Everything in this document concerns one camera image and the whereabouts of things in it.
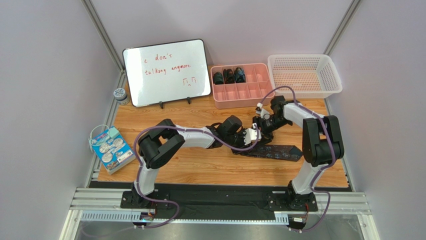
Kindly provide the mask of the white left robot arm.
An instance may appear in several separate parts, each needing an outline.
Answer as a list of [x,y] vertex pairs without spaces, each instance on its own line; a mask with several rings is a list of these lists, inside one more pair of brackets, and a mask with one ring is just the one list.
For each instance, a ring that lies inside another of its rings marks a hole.
[[237,152],[245,152],[252,150],[261,138],[257,124],[244,128],[241,120],[234,115],[223,122],[201,128],[176,125],[167,118],[141,131],[132,146],[139,162],[137,177],[132,187],[136,205],[143,208],[154,201],[149,195],[155,190],[159,169],[165,166],[178,150],[226,146]]

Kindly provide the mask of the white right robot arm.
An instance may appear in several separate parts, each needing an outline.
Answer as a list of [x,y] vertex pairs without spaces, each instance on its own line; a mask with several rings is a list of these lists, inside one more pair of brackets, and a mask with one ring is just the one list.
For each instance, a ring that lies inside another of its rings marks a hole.
[[339,120],[334,115],[318,114],[297,101],[276,96],[270,102],[273,113],[264,110],[259,102],[253,122],[263,138],[273,131],[293,125],[302,128],[302,155],[304,162],[297,176],[287,186],[284,204],[290,210],[301,210],[314,199],[314,190],[324,170],[344,156],[344,144]]

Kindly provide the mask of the dark floral necktie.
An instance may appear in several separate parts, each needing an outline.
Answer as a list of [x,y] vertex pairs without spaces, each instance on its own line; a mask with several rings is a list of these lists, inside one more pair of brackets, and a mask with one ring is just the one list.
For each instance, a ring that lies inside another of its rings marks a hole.
[[235,155],[292,162],[299,161],[303,156],[302,151],[295,145],[261,144],[250,150],[232,152]]

